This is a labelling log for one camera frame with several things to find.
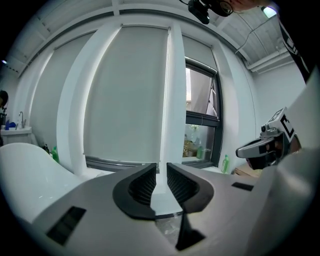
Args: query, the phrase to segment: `white pillar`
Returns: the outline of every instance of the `white pillar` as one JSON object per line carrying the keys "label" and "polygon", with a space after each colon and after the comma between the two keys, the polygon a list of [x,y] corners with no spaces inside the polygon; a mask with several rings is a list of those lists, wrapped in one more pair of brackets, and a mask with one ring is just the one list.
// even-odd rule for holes
{"label": "white pillar", "polygon": [[117,18],[99,28],[76,57],[64,82],[57,114],[57,148],[60,164],[78,176],[87,169],[84,120],[88,94],[97,67],[120,29]]}
{"label": "white pillar", "polygon": [[169,30],[160,149],[160,177],[167,183],[167,163],[182,162],[186,126],[186,61],[180,25]]}

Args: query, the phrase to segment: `black sleeve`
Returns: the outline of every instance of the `black sleeve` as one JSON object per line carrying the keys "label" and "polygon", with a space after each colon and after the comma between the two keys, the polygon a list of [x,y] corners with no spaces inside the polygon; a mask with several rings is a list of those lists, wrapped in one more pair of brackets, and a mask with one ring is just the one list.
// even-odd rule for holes
{"label": "black sleeve", "polygon": [[279,6],[279,24],[285,47],[290,52],[305,81],[319,61],[317,46],[317,7],[313,1],[276,1]]}

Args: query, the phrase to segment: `ceiling pipe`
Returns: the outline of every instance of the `ceiling pipe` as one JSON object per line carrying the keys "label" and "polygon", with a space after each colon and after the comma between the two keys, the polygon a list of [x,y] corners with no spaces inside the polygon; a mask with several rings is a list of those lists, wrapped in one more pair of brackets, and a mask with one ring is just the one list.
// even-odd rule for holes
{"label": "ceiling pipe", "polygon": [[284,66],[284,65],[288,65],[288,64],[291,64],[291,63],[294,63],[294,62],[295,62],[294,60],[291,60],[291,61],[289,61],[289,62],[286,62],[286,63],[280,64],[280,65],[277,65],[277,66],[268,68],[268,69],[266,69],[266,70],[264,70],[264,71],[262,71],[262,72],[259,72],[259,71],[258,71],[258,74],[261,75],[261,74],[266,73],[266,72],[268,72],[268,71],[275,70],[275,69],[280,68],[280,67],[282,67],[282,66]]}
{"label": "ceiling pipe", "polygon": [[259,65],[261,65],[261,64],[264,64],[265,62],[267,62],[267,61],[269,61],[269,60],[272,60],[273,58],[275,58],[275,57],[277,57],[277,56],[279,56],[279,55],[281,55],[281,54],[284,54],[284,53],[286,53],[286,52],[288,52],[288,51],[287,51],[287,48],[285,48],[285,47],[284,47],[284,48],[281,48],[280,50],[277,50],[277,51],[275,51],[274,53],[271,53],[270,55],[268,55],[268,56],[266,56],[266,57],[258,60],[257,62],[255,62],[255,63],[253,63],[253,64],[251,64],[251,65],[248,65],[248,64],[246,63],[246,64],[245,64],[245,67],[246,67],[248,70],[252,70],[252,69],[254,69],[255,67],[257,67],[257,66],[259,66]]}
{"label": "ceiling pipe", "polygon": [[256,72],[256,71],[261,70],[261,69],[263,69],[263,68],[265,68],[265,67],[267,67],[267,66],[269,66],[269,65],[271,65],[273,63],[276,63],[276,62],[278,62],[280,60],[283,60],[284,58],[287,58],[289,56],[290,56],[290,53],[286,52],[286,53],[284,53],[282,55],[279,55],[279,56],[277,56],[275,58],[272,58],[272,59],[266,61],[265,63],[263,63],[263,64],[261,64],[259,66],[256,66],[255,68],[251,69],[251,71],[252,72]]}

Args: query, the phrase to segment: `window frame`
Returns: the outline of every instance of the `window frame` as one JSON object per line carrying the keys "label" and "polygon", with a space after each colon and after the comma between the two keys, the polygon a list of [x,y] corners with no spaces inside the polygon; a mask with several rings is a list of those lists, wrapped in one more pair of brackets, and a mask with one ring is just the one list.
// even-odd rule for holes
{"label": "window frame", "polygon": [[217,96],[217,117],[186,110],[185,123],[189,125],[214,127],[214,138],[210,161],[183,161],[182,164],[199,169],[207,167],[218,167],[223,142],[224,124],[223,94],[219,72],[212,67],[209,67],[199,61],[188,57],[185,57],[185,67],[213,79]]}
{"label": "window frame", "polygon": [[[102,171],[116,173],[133,167],[152,164],[153,162],[126,162],[118,160],[107,160],[95,156],[85,155],[85,162],[88,168],[94,168]],[[155,163],[156,173],[159,174],[159,163]]]}

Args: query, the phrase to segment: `green bottle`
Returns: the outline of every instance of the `green bottle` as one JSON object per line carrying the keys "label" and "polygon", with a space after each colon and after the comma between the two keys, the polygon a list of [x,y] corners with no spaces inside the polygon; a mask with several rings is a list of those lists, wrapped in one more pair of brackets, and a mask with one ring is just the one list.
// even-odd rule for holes
{"label": "green bottle", "polygon": [[202,146],[198,147],[198,150],[196,151],[196,158],[202,159],[204,148]]}
{"label": "green bottle", "polygon": [[224,158],[224,160],[223,160],[223,162],[222,162],[222,166],[221,166],[221,172],[222,172],[223,174],[225,174],[225,173],[227,172],[227,170],[228,170],[228,165],[229,165],[229,157],[228,157],[228,155],[226,154],[226,155],[225,155],[225,158]]}
{"label": "green bottle", "polygon": [[59,156],[56,146],[52,149],[52,158],[59,164]]}

